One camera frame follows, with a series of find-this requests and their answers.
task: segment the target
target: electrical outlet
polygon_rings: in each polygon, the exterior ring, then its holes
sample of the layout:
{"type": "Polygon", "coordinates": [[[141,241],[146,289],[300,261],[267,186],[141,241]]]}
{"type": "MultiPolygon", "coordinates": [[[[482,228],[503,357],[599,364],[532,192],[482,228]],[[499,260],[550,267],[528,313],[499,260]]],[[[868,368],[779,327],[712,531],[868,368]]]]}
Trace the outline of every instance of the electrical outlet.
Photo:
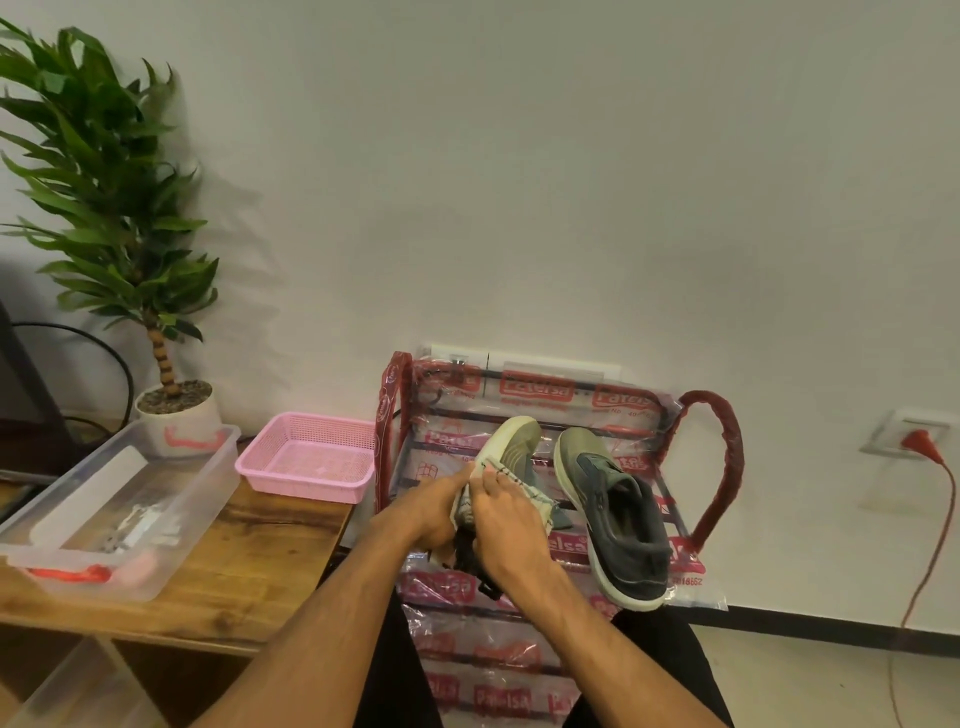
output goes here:
{"type": "Polygon", "coordinates": [[[887,415],[860,451],[871,455],[922,460],[922,455],[900,447],[904,437],[915,429],[925,429],[930,433],[930,439],[939,447],[947,439],[950,429],[958,425],[960,417],[949,412],[901,407],[887,415]]]}
{"type": "Polygon", "coordinates": [[[435,359],[470,364],[494,372],[528,367],[529,371],[567,376],[580,381],[620,381],[623,373],[623,367],[619,364],[558,359],[553,356],[539,356],[538,354],[490,352],[484,349],[471,349],[451,344],[427,344],[420,350],[420,354],[422,356],[432,356],[435,359]]]}

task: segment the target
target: white shoe sole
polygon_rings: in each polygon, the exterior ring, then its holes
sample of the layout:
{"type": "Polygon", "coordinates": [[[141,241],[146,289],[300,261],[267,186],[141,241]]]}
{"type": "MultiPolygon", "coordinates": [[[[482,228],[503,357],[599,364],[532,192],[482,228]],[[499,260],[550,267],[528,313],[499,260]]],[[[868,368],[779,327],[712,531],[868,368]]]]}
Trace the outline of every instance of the white shoe sole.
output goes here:
{"type": "Polygon", "coordinates": [[[584,521],[587,521],[587,554],[590,560],[590,570],[593,571],[593,576],[596,578],[597,583],[600,584],[600,591],[604,593],[607,599],[621,609],[626,609],[631,612],[653,612],[663,604],[663,601],[666,599],[666,594],[649,600],[635,599],[632,596],[627,596],[611,583],[603,569],[600,568],[600,562],[597,560],[596,552],[593,550],[593,540],[589,536],[587,512],[584,510],[584,504],[580,501],[580,496],[577,495],[577,489],[573,487],[573,481],[570,480],[570,476],[567,475],[566,470],[564,470],[564,461],[560,456],[560,440],[562,437],[564,437],[564,435],[561,433],[560,437],[557,438],[557,444],[553,448],[553,469],[557,474],[557,482],[560,483],[560,487],[564,489],[564,493],[566,493],[570,502],[580,511],[580,515],[584,517],[584,521]]]}
{"type": "Polygon", "coordinates": [[[480,448],[480,451],[477,453],[475,460],[476,466],[473,468],[472,476],[477,476],[483,471],[484,458],[492,457],[495,460],[502,460],[503,451],[507,449],[510,441],[514,439],[516,431],[525,425],[535,422],[536,420],[534,418],[523,415],[520,417],[511,417],[503,425],[498,427],[496,432],[490,436],[490,440],[484,443],[484,446],[480,448]]]}

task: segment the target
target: plant stem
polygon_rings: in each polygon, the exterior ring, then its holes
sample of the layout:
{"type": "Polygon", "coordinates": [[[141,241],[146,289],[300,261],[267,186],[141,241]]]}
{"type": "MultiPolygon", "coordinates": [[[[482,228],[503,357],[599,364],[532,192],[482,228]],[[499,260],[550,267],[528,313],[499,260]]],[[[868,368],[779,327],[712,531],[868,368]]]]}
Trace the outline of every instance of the plant stem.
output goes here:
{"type": "Polygon", "coordinates": [[[160,368],[160,383],[163,385],[163,394],[166,397],[179,397],[180,385],[174,376],[174,365],[167,356],[167,342],[159,328],[147,327],[147,335],[154,344],[154,359],[160,368]]]}

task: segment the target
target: left hand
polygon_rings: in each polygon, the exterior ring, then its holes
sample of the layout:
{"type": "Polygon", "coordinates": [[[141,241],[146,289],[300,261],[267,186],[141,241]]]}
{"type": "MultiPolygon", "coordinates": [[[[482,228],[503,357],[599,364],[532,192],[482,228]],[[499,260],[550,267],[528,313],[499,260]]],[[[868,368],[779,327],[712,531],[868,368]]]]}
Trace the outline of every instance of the left hand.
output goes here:
{"type": "Polygon", "coordinates": [[[411,546],[427,551],[453,540],[450,509],[453,499],[464,489],[473,463],[446,477],[425,478],[375,517],[385,527],[402,529],[411,546]]]}

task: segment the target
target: pink plastic basket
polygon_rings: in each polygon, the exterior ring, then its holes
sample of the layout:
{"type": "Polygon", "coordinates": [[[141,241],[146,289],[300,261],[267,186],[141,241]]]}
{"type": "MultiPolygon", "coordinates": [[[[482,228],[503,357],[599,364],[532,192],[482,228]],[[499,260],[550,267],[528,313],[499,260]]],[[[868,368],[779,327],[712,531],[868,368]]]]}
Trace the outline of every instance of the pink plastic basket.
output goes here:
{"type": "Polygon", "coordinates": [[[373,476],[373,423],[284,412],[237,459],[256,491],[359,503],[373,476]]]}

